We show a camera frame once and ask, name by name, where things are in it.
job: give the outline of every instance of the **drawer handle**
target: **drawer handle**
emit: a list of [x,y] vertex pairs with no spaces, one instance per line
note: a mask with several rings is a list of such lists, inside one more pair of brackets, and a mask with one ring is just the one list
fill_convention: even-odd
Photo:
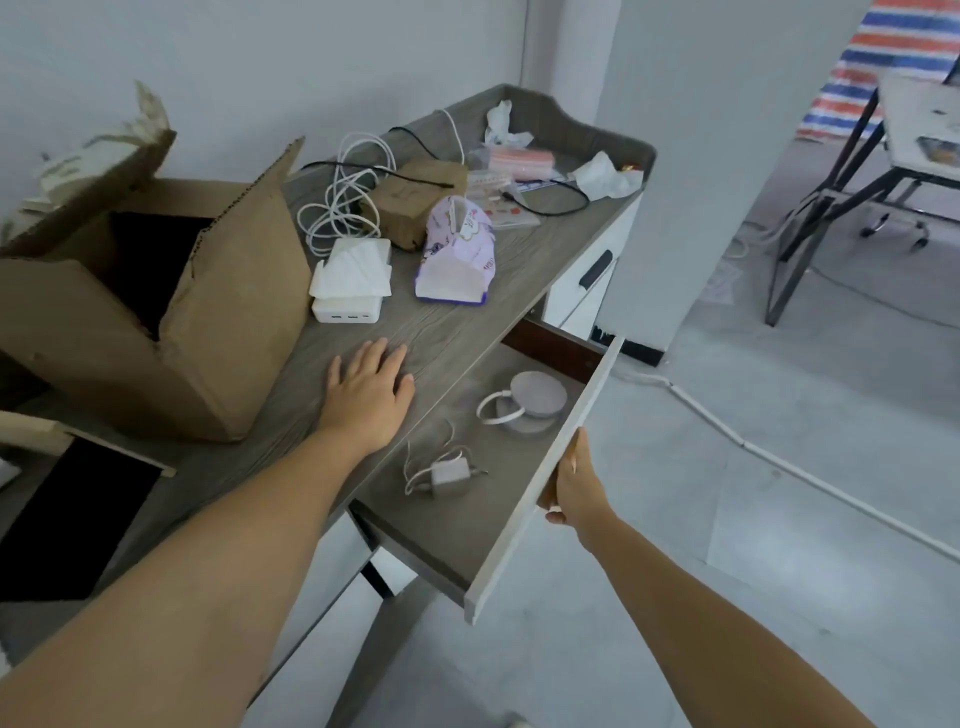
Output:
[[613,263],[613,251],[604,251],[596,262],[590,266],[589,270],[584,273],[584,276],[580,279],[580,285],[589,291],[590,287],[600,279],[611,263]]

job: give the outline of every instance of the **cabinet door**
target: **cabinet door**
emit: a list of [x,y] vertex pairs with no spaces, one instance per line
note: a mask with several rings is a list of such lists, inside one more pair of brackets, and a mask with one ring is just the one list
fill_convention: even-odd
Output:
[[371,549],[348,513],[323,534],[297,601],[276,639],[267,675],[273,674],[306,637],[350,580],[370,560]]
[[247,709],[241,728],[323,728],[381,601],[355,577]]

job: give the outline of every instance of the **crumpled tissue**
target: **crumpled tissue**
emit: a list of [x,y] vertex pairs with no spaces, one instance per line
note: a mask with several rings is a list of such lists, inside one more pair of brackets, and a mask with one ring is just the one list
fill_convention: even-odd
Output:
[[329,260],[317,263],[310,281],[316,299],[390,296],[391,266],[383,262],[376,238],[339,238]]
[[643,186],[643,170],[617,172],[606,152],[577,167],[570,175],[587,198],[593,202],[602,197],[626,197]]
[[426,222],[417,297],[479,305],[495,273],[490,218],[464,197],[444,197]]
[[514,102],[503,100],[487,111],[487,130],[483,134],[484,144],[507,144],[511,147],[526,147],[534,140],[529,132],[510,133],[510,110]]

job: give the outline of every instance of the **tissue pack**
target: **tissue pack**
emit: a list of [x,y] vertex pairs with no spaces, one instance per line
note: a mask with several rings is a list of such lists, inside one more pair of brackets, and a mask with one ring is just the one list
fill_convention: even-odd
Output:
[[427,219],[417,297],[479,305],[495,272],[490,218],[466,198],[444,197]]

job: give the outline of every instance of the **human arm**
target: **human arm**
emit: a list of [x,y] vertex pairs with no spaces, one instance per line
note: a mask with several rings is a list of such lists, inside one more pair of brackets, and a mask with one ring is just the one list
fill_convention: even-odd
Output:
[[844,695],[759,622],[619,519],[581,428],[541,504],[572,525],[607,573],[693,728],[871,726]]
[[232,728],[259,687],[333,500],[414,394],[367,342],[338,356],[316,432],[205,508],[0,681],[0,724]]

